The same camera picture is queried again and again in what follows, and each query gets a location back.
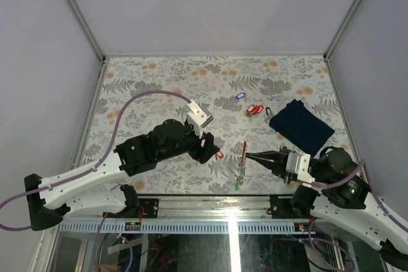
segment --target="red wire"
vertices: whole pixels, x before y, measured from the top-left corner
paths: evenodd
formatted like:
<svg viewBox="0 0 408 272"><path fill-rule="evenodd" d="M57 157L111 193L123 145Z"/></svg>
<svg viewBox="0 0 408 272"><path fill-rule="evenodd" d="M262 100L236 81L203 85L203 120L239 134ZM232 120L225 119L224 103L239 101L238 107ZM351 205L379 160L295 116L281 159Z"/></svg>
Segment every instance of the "red wire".
<svg viewBox="0 0 408 272"><path fill-rule="evenodd" d="M142 218L143 218L144 214L145 214L145 208L141 206L140 211L139 211L139 224L140 224L140 226L142 226Z"/></svg>

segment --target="navy towel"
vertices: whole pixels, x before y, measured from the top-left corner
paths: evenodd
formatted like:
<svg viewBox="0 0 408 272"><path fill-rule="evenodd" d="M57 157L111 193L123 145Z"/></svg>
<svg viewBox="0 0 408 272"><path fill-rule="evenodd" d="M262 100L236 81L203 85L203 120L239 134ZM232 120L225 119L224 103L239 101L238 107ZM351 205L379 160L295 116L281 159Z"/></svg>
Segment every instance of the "navy towel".
<svg viewBox="0 0 408 272"><path fill-rule="evenodd" d="M269 121L269 126L305 153L315 156L334 130L293 100Z"/></svg>

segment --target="patterned table surface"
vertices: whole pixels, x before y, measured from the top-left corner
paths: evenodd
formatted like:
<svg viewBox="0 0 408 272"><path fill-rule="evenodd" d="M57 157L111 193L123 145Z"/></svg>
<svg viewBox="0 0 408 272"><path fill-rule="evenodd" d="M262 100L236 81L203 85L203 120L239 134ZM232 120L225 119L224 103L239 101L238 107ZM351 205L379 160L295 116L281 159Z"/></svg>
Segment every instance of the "patterned table surface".
<svg viewBox="0 0 408 272"><path fill-rule="evenodd" d="M214 121L205 129L215 136L224 159L206 164L187 154L161 162L157 168L114 181L97 190L130 183L138 192L166 194L287 194L296 185L282 180L254 161L246 162L244 184L234 185L243 142L248 152L278 150L281 144L300 151L265 123L265 111L248 118L250 104L269 106L276 114L293 99L332 128L326 145L344 147L351 153L346 128L336 101L328 70L321 56L261 57L112 57L109 60L85 148L83 164L100 158L108 146L122 105L144 90L163 89L182 93L205 105ZM245 92L244 99L235 96ZM177 97L149 95L129 106L119 126L115 145L145 134L168 118L186 119L188 107Z"/></svg>

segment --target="gray wall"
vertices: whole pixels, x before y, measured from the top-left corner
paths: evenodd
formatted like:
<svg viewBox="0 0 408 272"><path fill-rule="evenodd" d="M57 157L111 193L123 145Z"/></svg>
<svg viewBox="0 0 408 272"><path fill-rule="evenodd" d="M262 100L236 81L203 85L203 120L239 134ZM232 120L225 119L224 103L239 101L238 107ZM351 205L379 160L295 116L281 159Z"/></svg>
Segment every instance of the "gray wall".
<svg viewBox="0 0 408 272"><path fill-rule="evenodd" d="M0 201L68 169L98 61L64 0L0 0ZM25 199L0 213L29 225ZM40 233L0 230L1 271L29 269Z"/></svg>
<svg viewBox="0 0 408 272"><path fill-rule="evenodd" d="M375 186L408 219L408 0L363 0L331 64Z"/></svg>
<svg viewBox="0 0 408 272"><path fill-rule="evenodd" d="M323 53L353 0L77 0L107 54Z"/></svg>

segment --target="key tag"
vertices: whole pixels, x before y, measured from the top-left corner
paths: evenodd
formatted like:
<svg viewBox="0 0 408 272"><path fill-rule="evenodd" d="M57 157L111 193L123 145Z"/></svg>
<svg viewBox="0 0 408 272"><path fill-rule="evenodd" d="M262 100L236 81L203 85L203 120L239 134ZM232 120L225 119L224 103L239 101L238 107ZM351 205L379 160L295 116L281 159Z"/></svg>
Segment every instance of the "key tag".
<svg viewBox="0 0 408 272"><path fill-rule="evenodd" d="M240 94L238 94L238 95L235 96L235 99L236 99L236 100L239 100L239 99L244 98L245 96L246 96L246 93L245 93L245 92L241 92Z"/></svg>
<svg viewBox="0 0 408 272"><path fill-rule="evenodd" d="M224 158L224 154L221 152L221 150L217 152L216 156L217 156L219 159L223 159L223 158Z"/></svg>
<svg viewBox="0 0 408 272"><path fill-rule="evenodd" d="M270 121L270 120L272 119L272 117L273 117L273 113L272 113L272 110L270 109L269 106L265 109L265 111L266 111L265 122L266 122L267 124L269 124L269 121Z"/></svg>

